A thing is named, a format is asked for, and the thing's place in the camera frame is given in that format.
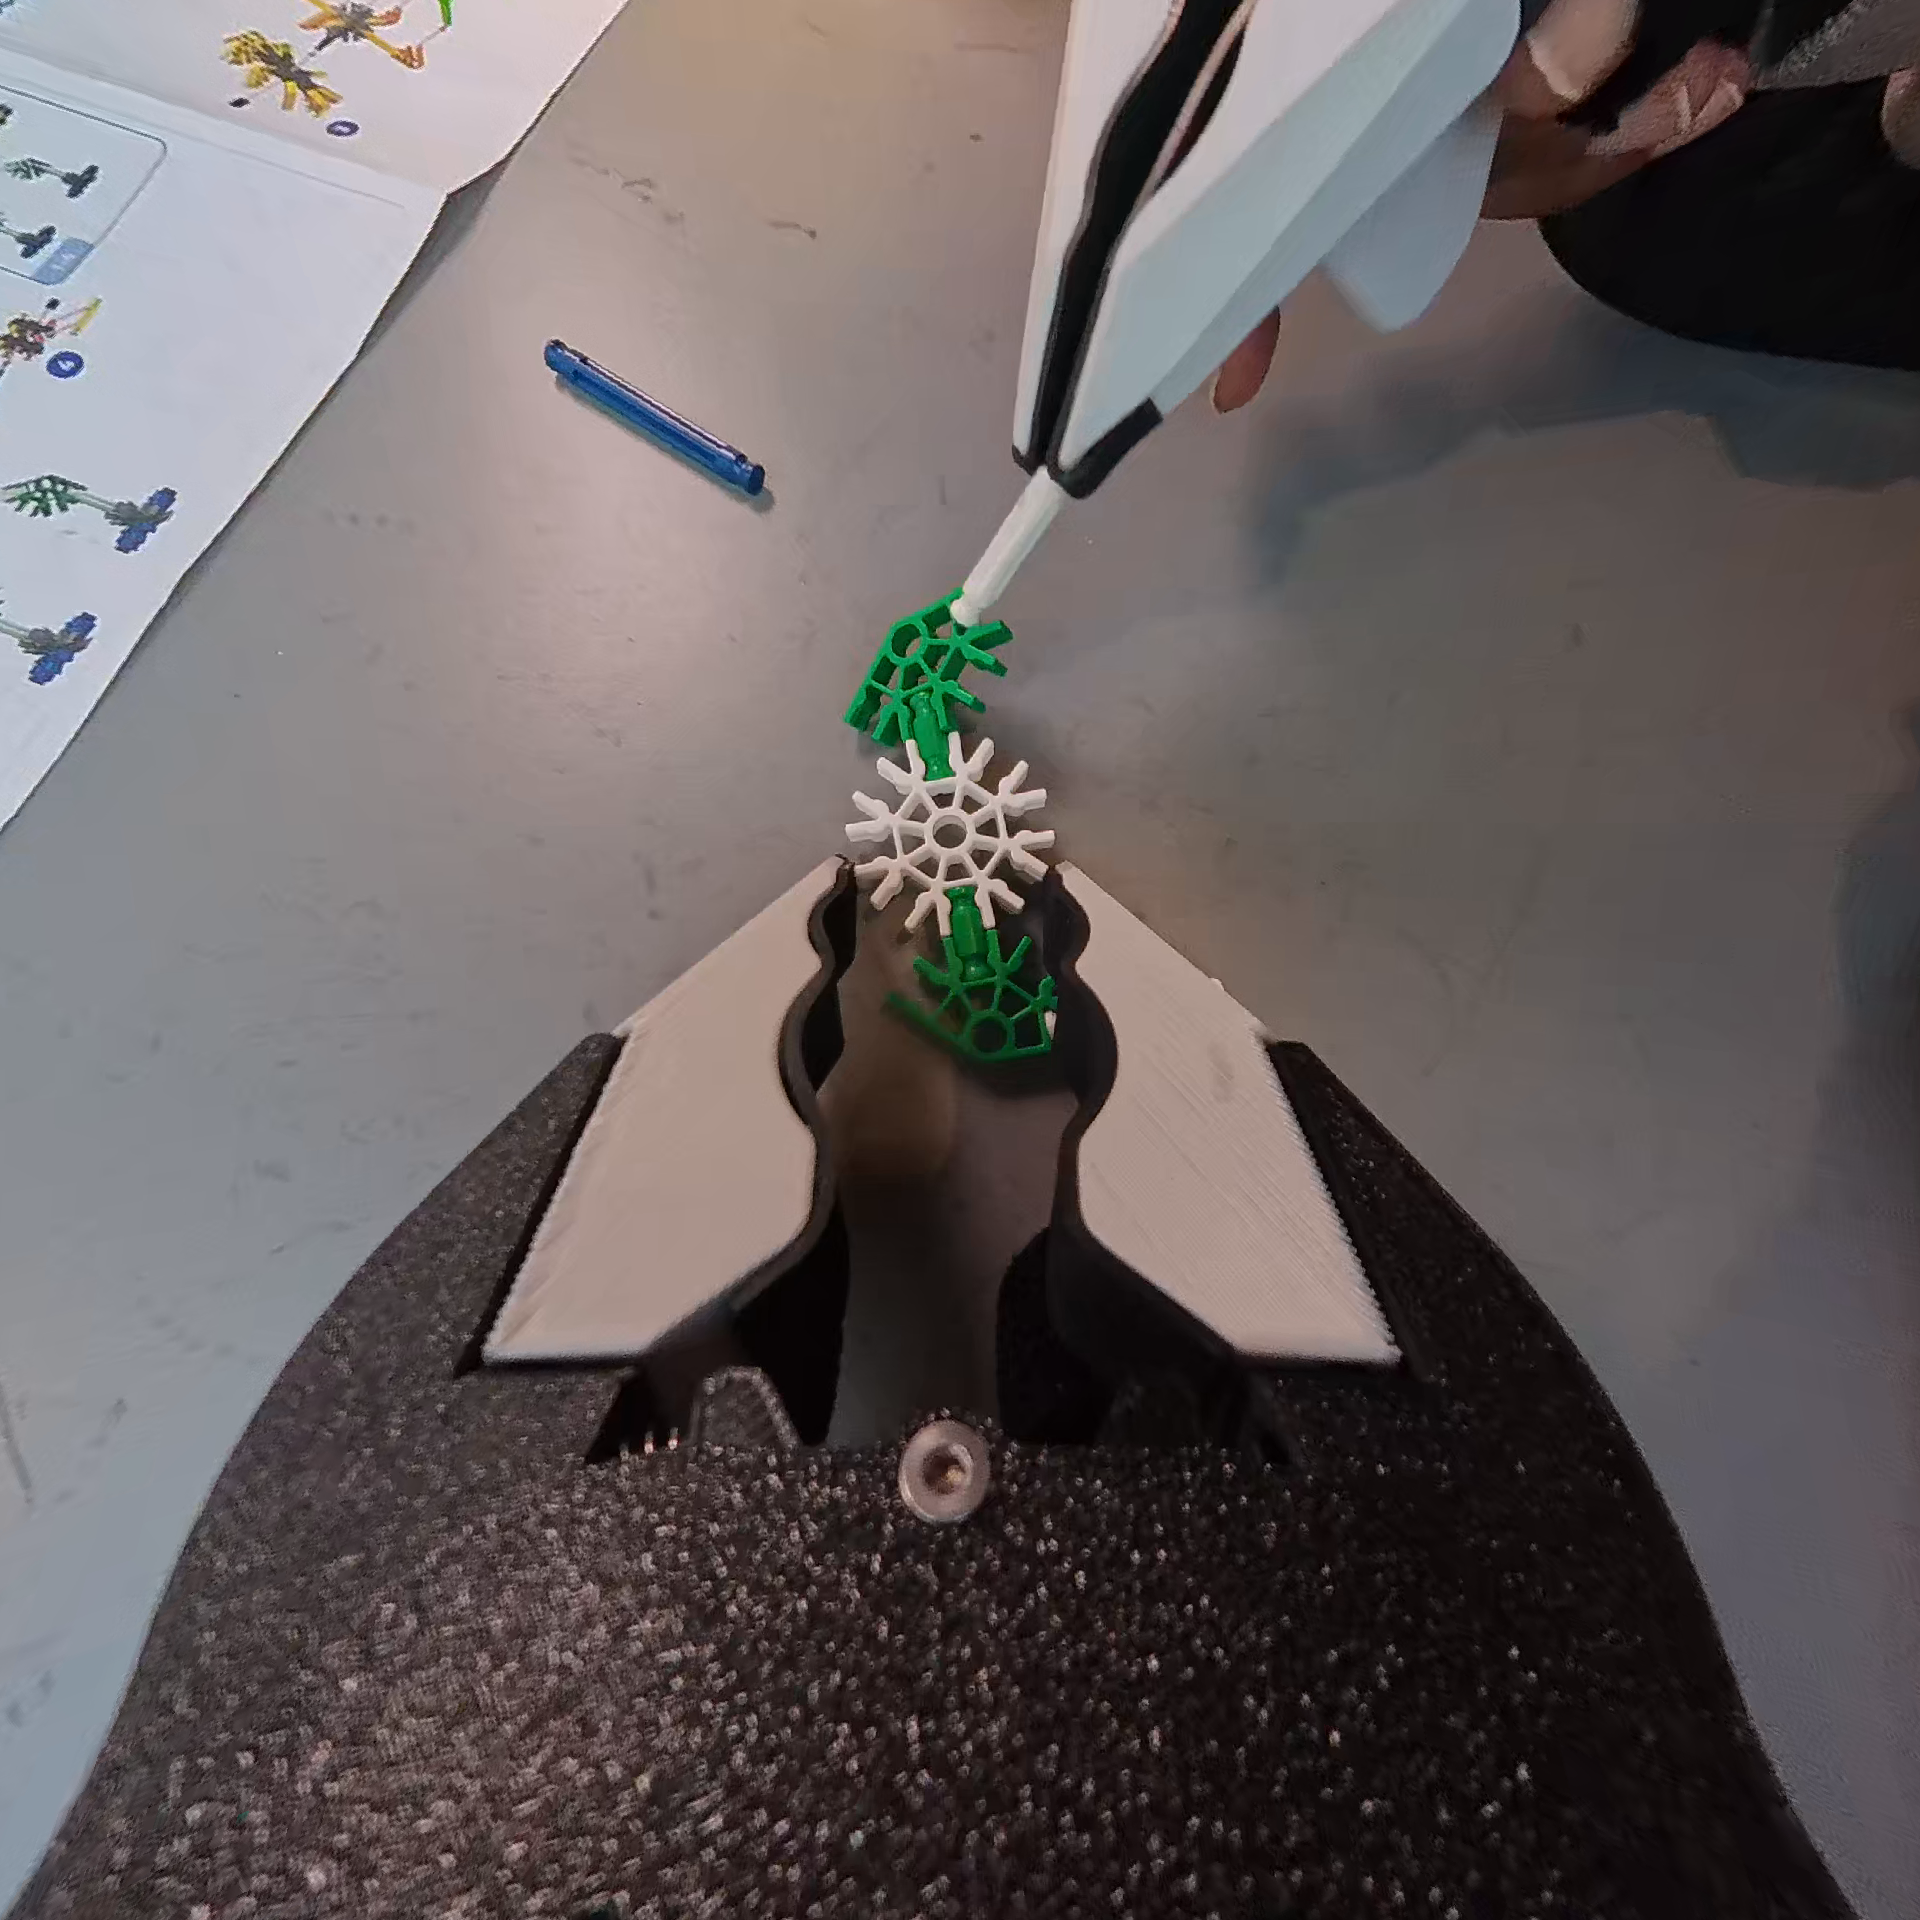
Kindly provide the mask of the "grey desk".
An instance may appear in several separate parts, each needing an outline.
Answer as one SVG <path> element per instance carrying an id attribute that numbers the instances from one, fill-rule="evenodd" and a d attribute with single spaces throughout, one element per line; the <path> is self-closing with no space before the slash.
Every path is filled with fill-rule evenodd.
<path id="1" fill-rule="evenodd" d="M 851 684 L 1018 494 L 1062 26 L 627 8 L 6 826 L 4 1904 L 338 1284 L 845 840 Z M 1479 228 L 1406 331 L 1306 286 L 1008 618 L 1067 855 L 1531 1275 L 1916 1915 L 1916 388 Z"/>

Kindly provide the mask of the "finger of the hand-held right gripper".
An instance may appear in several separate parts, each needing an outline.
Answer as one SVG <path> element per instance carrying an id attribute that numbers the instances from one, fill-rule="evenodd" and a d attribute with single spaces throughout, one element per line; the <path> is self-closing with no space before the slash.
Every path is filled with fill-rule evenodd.
<path id="1" fill-rule="evenodd" d="M 1183 3 L 1047 471 L 1088 498 L 1489 89 L 1521 3 Z"/>
<path id="2" fill-rule="evenodd" d="M 1013 462 L 1037 476 L 1067 418 L 1105 253 L 1172 129 L 1163 48 L 1183 3 L 1073 3 L 1013 388 Z"/>

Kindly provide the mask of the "toy instruction poster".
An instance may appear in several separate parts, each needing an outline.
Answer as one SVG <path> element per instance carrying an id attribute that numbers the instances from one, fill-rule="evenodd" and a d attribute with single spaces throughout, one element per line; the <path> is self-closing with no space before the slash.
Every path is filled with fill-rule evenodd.
<path id="1" fill-rule="evenodd" d="M 4 3 L 4 821 L 621 3 Z"/>

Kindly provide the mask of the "person's right hand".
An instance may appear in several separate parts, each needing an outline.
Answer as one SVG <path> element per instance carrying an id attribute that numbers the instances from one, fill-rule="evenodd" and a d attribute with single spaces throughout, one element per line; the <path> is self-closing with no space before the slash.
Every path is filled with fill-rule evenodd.
<path id="1" fill-rule="evenodd" d="M 1500 141 L 1483 220 L 1543 220 L 1584 203 L 1743 106 L 1753 74 L 1748 53 L 1702 37 L 1607 133 L 1578 124 L 1575 107 L 1627 57 L 1640 12 L 1643 3 L 1546 3 L 1518 41 L 1492 85 Z"/>

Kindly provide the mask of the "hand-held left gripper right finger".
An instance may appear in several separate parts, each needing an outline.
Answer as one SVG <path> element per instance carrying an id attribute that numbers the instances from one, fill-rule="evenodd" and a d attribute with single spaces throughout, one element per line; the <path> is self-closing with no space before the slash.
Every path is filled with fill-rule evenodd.
<path id="1" fill-rule="evenodd" d="M 1284 1434 L 1298 1382 L 1406 1385 L 1260 1014 L 1088 872 L 1041 924 L 1073 1111 L 1008 1266 L 1008 1434 Z"/>

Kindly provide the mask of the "white snowflake toy connector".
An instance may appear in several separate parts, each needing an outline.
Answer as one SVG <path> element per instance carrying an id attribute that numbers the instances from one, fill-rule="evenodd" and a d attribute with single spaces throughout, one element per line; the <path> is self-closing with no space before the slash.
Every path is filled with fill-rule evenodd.
<path id="1" fill-rule="evenodd" d="M 1047 789 L 1013 760 L 995 775 L 995 744 L 963 746 L 946 737 L 946 770 L 937 773 L 915 744 L 880 757 L 880 794 L 851 794 L 845 825 L 856 852 L 851 874 L 873 911 L 901 903 L 901 926 L 928 924 L 951 935 L 963 903 L 984 926 L 1029 908 L 1029 891 L 1047 874 L 1054 832 L 1041 821 Z"/>

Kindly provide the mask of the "green toy connector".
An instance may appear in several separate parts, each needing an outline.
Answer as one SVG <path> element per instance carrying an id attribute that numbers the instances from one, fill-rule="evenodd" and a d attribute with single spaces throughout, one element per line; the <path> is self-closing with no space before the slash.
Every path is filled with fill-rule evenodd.
<path id="1" fill-rule="evenodd" d="M 1004 621 L 967 624 L 954 612 L 958 591 L 890 624 L 873 666 L 845 710 L 845 725 L 880 746 L 946 746 L 946 731 L 982 725 L 986 702 L 967 675 L 1004 679 Z"/>
<path id="2" fill-rule="evenodd" d="M 890 989 L 885 1012 L 963 1065 L 1004 1069 L 1051 1055 L 1059 986 L 1029 933 L 1008 935 L 959 891 L 939 953 L 912 958 L 912 989 Z"/>

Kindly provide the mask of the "short white toy rod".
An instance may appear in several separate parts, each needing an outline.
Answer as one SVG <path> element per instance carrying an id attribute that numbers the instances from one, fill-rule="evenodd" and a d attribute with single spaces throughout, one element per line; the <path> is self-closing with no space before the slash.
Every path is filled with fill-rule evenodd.
<path id="1" fill-rule="evenodd" d="M 951 599 L 951 618 L 958 628 L 986 624 L 992 612 L 1013 584 L 1020 563 L 1037 548 L 1070 501 L 1073 494 L 1047 467 L 1029 476 L 1013 508 L 1004 515 L 984 555 L 963 575 L 959 592 Z"/>

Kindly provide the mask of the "blue toy rod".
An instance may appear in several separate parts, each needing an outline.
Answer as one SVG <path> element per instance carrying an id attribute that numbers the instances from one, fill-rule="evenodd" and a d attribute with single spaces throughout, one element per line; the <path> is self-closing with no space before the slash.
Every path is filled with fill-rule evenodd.
<path id="1" fill-rule="evenodd" d="M 568 388 L 574 397 L 588 400 L 600 414 L 613 418 L 627 432 L 638 432 L 652 443 L 663 443 L 664 452 L 696 465 L 728 493 L 740 493 L 745 498 L 764 494 L 768 467 L 752 462 L 752 453 L 715 439 L 696 420 L 686 420 L 678 409 L 648 397 L 644 391 L 610 372 L 598 361 L 584 357 L 563 340 L 545 340 L 543 363 L 560 380 L 560 388 Z"/>

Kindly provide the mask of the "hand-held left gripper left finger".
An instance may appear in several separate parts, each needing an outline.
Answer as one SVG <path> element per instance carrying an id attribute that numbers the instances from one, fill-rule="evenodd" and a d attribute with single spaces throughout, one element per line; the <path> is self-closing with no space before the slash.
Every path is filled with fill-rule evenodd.
<path id="1" fill-rule="evenodd" d="M 727 1345 L 796 1434 L 829 1434 L 851 1275 L 822 1089 L 851 958 L 851 867 L 814 866 L 613 1032 L 482 1362 L 660 1370 Z"/>

